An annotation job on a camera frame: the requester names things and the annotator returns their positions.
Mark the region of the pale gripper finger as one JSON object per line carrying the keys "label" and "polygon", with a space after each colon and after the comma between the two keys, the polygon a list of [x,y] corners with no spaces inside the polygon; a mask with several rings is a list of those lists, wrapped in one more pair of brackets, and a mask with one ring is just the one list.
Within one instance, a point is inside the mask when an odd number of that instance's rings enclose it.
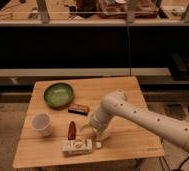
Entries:
{"label": "pale gripper finger", "polygon": [[90,127],[91,127],[91,125],[90,125],[89,123],[87,123],[87,124],[83,125],[83,126],[80,128],[80,131],[83,131],[84,129],[88,129],[88,128],[90,128]]}

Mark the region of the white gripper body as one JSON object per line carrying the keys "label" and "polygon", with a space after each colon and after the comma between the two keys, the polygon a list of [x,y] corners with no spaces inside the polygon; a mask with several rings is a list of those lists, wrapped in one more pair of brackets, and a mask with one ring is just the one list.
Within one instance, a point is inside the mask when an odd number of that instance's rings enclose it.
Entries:
{"label": "white gripper body", "polygon": [[99,116],[93,114],[89,119],[89,124],[93,128],[97,140],[105,140],[110,136],[107,128],[110,124],[112,117],[110,115]]}

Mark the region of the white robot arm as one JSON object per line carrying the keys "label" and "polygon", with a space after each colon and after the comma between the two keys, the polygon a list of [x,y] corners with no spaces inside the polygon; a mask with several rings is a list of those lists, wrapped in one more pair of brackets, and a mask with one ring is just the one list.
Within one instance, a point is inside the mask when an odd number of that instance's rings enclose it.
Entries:
{"label": "white robot arm", "polygon": [[86,126],[101,137],[115,116],[132,121],[189,153],[189,123],[130,104],[124,91],[104,96]]}

